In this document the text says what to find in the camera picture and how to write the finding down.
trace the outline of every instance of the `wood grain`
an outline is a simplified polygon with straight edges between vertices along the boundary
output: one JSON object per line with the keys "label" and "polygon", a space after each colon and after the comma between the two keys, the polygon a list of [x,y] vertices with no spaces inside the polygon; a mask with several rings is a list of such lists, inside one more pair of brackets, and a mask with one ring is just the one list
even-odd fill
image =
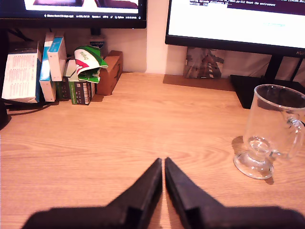
{"label": "wood grain", "polygon": [[[249,111],[229,82],[214,90],[163,80],[124,73],[102,102],[60,102],[13,116],[0,132],[1,228],[21,228],[50,207],[106,205],[167,156],[227,206],[279,205],[305,214],[304,147],[290,162],[275,161],[272,182],[248,178],[233,156]],[[182,228],[163,189],[150,228]]]}

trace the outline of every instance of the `glass base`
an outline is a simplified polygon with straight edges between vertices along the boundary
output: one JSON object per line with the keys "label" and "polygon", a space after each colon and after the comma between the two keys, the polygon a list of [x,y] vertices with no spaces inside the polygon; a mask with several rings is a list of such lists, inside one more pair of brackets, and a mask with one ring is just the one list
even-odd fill
{"label": "glass base", "polygon": [[244,152],[235,155],[233,161],[239,171],[248,177],[260,180],[272,177],[273,165],[268,159],[265,161],[256,161],[249,156],[248,152]]}

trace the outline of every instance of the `computer monitor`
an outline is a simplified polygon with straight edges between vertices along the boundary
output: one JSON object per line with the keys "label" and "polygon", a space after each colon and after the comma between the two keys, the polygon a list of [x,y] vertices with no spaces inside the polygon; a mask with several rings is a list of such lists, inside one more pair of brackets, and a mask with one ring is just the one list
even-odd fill
{"label": "computer monitor", "polygon": [[275,80],[283,56],[305,57],[305,0],[170,0],[166,44],[271,54],[262,79],[231,75],[244,108],[261,83]]}
{"label": "computer monitor", "polygon": [[0,28],[146,28],[147,0],[0,0]]}

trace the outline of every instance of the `blue and white box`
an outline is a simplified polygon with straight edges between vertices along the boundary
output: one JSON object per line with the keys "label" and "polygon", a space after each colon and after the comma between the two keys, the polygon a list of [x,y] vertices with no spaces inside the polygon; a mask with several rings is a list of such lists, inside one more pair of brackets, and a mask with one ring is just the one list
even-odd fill
{"label": "blue and white box", "polygon": [[56,87],[55,82],[53,82],[51,79],[50,64],[48,59],[48,51],[52,45],[53,39],[54,33],[46,33],[39,79],[42,93],[46,102],[54,102],[56,99]]}
{"label": "blue and white box", "polygon": [[52,81],[62,81],[67,53],[63,33],[57,33],[48,51]]}

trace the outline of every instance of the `taskbar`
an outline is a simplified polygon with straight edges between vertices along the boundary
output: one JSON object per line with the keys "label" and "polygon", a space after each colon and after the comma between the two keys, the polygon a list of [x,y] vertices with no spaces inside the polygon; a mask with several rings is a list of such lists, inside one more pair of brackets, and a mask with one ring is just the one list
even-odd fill
{"label": "taskbar", "polygon": [[122,15],[89,15],[89,14],[50,14],[45,13],[45,18],[91,18],[91,19],[141,19],[141,16]]}

